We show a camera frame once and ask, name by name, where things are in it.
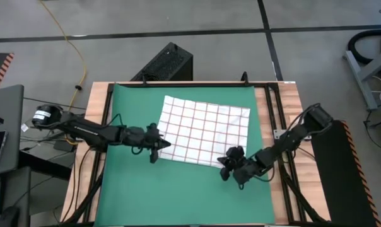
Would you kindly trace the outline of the black metal rig frame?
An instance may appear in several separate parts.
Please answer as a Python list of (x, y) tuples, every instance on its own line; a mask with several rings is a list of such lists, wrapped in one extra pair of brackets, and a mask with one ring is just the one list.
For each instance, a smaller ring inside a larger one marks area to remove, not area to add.
[[(273, 130), (288, 126), (291, 121), (302, 111), (302, 104), (295, 82), (267, 82), (253, 81), (255, 87), (255, 102), (258, 109), (259, 122), (264, 145), (269, 146), (274, 142)], [(243, 81), (151, 81), (146, 87), (162, 86), (167, 88), (216, 88), (231, 87), (241, 88), (246, 84)], [(109, 104), (113, 82), (94, 82), (91, 87), (87, 104), (86, 119), (101, 123), (109, 119)], [(80, 205), (90, 190), (92, 177), (99, 176), (104, 163), (105, 155), (88, 152), (88, 145), (81, 143), (75, 156), (76, 167), (71, 173), (66, 198), (62, 206), (61, 219), (70, 218), (76, 206)], [(310, 142), (303, 142), (293, 161), (287, 163), (287, 172), (296, 170), (296, 180), (300, 190), (310, 205), (317, 213), (329, 220), (329, 208), (320, 179), (317, 164), (313, 159), (314, 150)], [(286, 224), (286, 199), (283, 196), (283, 184), (279, 172), (275, 173), (270, 183), (271, 197), (275, 221), (277, 224)]]

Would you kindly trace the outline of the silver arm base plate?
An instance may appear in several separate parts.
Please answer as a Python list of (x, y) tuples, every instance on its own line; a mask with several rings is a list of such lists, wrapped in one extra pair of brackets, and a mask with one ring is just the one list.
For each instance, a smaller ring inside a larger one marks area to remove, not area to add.
[(285, 139), (287, 137), (297, 137), (301, 140), (311, 140), (311, 136), (308, 135), (308, 131), (305, 129), (290, 129), (290, 130), (273, 130), (273, 136), (275, 139)]

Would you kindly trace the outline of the grey metal stand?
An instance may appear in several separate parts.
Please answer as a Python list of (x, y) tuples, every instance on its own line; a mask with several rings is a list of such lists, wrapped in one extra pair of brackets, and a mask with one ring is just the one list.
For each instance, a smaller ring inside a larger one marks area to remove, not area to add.
[(344, 53), (344, 58), (347, 60), (350, 69), (353, 72), (356, 83), (365, 99), (367, 109), (378, 109), (378, 103), (372, 94), (368, 81), (372, 78), (372, 76), (381, 71), (381, 54), (364, 67), (359, 66), (357, 60), (353, 56), (352, 51), (347, 50)]

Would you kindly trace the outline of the grey side table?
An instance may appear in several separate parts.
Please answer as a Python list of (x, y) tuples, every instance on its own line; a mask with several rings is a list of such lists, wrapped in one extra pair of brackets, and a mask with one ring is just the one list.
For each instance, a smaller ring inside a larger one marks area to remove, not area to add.
[(0, 174), (14, 170), (18, 166), (20, 150), (21, 114), (23, 108), (23, 85), (0, 89), (0, 132), (6, 132), (3, 150), (0, 152)]

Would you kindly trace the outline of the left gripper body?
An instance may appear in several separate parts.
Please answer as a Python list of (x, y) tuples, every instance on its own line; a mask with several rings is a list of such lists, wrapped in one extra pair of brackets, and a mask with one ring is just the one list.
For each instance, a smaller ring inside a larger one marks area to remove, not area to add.
[(127, 127), (124, 129), (124, 144), (137, 148), (150, 148), (150, 134), (140, 127)]

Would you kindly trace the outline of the white red-checked towel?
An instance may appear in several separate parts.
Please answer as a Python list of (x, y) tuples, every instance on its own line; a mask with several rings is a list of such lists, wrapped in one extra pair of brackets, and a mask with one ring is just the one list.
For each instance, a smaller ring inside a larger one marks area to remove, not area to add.
[(229, 148), (247, 148), (249, 116), (250, 108), (165, 96), (158, 130), (171, 145), (159, 157), (221, 168)]

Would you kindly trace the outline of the green table mat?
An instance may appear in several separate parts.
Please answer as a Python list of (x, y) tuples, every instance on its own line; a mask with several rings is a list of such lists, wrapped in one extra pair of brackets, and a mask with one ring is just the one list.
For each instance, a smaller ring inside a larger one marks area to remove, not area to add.
[[(262, 147), (255, 90), (252, 87), (114, 87), (114, 124), (145, 127), (158, 122), (165, 96), (247, 107), (251, 111), (247, 154)], [(273, 223), (271, 188), (252, 179), (239, 189), (223, 181), (218, 168), (135, 155), (130, 147), (111, 146), (106, 154), (97, 226)]]

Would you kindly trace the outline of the dark power brick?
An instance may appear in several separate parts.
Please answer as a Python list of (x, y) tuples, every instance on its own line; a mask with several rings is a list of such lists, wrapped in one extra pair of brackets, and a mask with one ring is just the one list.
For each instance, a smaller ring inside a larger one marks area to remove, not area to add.
[(71, 145), (67, 141), (56, 141), (53, 148), (59, 151), (73, 152), (75, 145)]

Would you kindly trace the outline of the black computer mouse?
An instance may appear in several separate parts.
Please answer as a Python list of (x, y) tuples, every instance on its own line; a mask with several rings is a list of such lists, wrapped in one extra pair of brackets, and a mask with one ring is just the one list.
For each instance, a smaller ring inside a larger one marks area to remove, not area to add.
[(0, 227), (18, 227), (19, 213), (17, 207), (7, 207), (0, 216)]

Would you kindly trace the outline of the dark grey desk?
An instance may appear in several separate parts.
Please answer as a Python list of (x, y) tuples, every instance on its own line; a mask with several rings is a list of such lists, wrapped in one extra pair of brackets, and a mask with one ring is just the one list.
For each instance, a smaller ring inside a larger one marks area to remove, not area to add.
[(31, 169), (23, 167), (1, 177), (0, 213), (10, 206), (19, 209), (18, 227), (30, 227)]

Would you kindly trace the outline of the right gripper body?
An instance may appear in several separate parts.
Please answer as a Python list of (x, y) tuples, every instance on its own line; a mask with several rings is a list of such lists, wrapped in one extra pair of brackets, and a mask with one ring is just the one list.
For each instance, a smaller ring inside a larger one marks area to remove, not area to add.
[(266, 163), (259, 153), (250, 158), (237, 155), (234, 157), (234, 161), (233, 177), (239, 185), (243, 185), (251, 178), (260, 177), (266, 173)]

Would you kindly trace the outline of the black perforated computer tower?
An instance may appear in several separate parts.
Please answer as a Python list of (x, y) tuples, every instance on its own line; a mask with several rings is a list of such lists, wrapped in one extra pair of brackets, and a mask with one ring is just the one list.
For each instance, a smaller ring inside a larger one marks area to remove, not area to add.
[(131, 81), (192, 81), (193, 55), (169, 42)]

